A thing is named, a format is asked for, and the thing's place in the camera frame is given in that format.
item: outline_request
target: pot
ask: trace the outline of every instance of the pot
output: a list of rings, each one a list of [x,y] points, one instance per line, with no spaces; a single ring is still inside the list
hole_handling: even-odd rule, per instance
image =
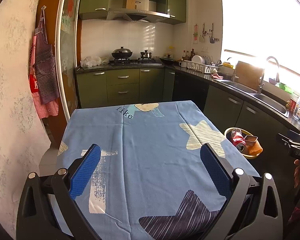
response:
[[[126,59],[131,57],[132,51],[130,49],[124,49],[121,47],[120,49],[115,49],[111,55],[115,59]]]
[[[172,65],[174,63],[173,58],[171,58],[169,54],[167,57],[166,56],[160,57],[160,60],[162,61],[162,63],[167,64],[167,65]]]
[[[148,52],[147,50],[145,50],[145,52],[140,52],[141,58],[151,58],[151,52]]]

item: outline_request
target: stainless steel sink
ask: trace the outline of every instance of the stainless steel sink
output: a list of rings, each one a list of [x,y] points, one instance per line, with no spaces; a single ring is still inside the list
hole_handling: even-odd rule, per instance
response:
[[[249,93],[249,94],[252,94],[252,93],[256,93],[255,90],[251,89],[251,88],[248,88],[242,84],[239,84],[239,83],[236,83],[236,82],[232,82],[232,81],[223,81],[223,80],[218,80],[220,82],[222,82],[223,84],[226,84],[228,86],[231,86],[231,87],[234,87],[234,88],[237,88],[243,92],[246,92],[246,93]]]
[[[280,105],[279,103],[277,103],[276,101],[274,101],[273,99],[262,95],[262,94],[255,94],[253,95],[255,98],[261,100],[262,102],[264,102],[265,104],[267,104],[268,106],[274,108],[275,110],[277,110],[278,112],[280,112],[281,114],[285,115],[287,113],[287,109]]]

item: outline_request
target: tile backsplash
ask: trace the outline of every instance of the tile backsplash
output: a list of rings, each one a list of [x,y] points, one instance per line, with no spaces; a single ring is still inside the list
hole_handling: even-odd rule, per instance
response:
[[[82,21],[81,60],[87,56],[110,57],[124,46],[140,57],[147,49],[153,56],[163,56],[173,44],[173,25],[165,23],[106,21],[100,19]]]

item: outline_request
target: white dish rack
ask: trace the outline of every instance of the white dish rack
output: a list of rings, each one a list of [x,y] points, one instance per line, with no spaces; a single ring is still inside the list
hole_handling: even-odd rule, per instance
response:
[[[205,74],[211,74],[213,69],[218,70],[219,67],[216,66],[209,66],[209,65],[204,65],[204,64],[199,64],[199,63],[194,63],[192,61],[184,60],[187,64],[187,69],[193,69],[195,71],[199,71],[201,73]]]

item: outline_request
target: countertop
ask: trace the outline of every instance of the countertop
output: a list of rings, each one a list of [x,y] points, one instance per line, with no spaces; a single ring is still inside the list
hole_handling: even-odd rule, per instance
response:
[[[273,118],[275,118],[276,120],[278,120],[280,123],[282,123],[285,127],[287,127],[290,130],[293,130],[295,132],[300,133],[300,121],[296,120],[293,116],[292,113],[289,112],[289,117],[286,118],[284,116],[282,116],[281,114],[277,113],[274,109],[272,109],[271,107],[269,107],[268,105],[260,102],[259,100],[255,99],[253,96],[241,92],[235,88],[229,87],[225,84],[223,84],[222,82],[218,82],[215,79],[213,79],[211,77],[210,74],[203,74],[200,73],[198,71],[195,70],[191,70],[191,69],[187,69],[187,68],[181,68],[179,65],[165,65],[162,64],[157,65],[157,66],[144,66],[142,68],[170,68],[172,70],[175,70],[176,72],[179,73],[184,73],[185,75],[189,75],[195,78],[198,78],[200,80],[202,80],[203,82],[208,83],[209,85],[215,86],[223,91],[226,91],[246,102],[248,102],[249,104],[254,105],[255,107],[259,108],[260,110],[264,111],[265,113],[269,114],[270,116],[272,116]],[[118,66],[111,66],[110,64],[106,64],[106,65],[99,65],[99,66],[95,66],[95,67],[90,67],[90,68],[78,68],[76,73],[77,74],[81,74],[81,73],[89,73],[89,72],[96,72],[96,71],[105,71],[105,70],[114,70],[114,69],[125,69],[125,68],[141,68],[140,65],[118,65]],[[265,95],[272,97],[271,94],[269,93],[264,93]],[[280,100],[278,100],[278,98],[274,98],[272,97],[272,99],[278,101],[279,103],[281,103],[282,105],[284,104],[283,100],[280,102]]]

